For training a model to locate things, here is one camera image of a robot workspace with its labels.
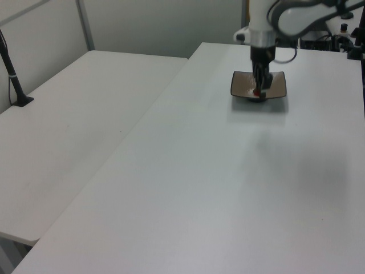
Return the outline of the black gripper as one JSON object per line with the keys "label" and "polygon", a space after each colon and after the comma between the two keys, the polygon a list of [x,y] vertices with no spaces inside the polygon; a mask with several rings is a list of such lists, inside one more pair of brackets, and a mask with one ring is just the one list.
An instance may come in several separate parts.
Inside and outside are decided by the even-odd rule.
{"label": "black gripper", "polygon": [[271,87],[273,76],[268,65],[275,60],[276,47],[250,47],[255,89],[259,91],[261,99],[266,98],[267,90]]}

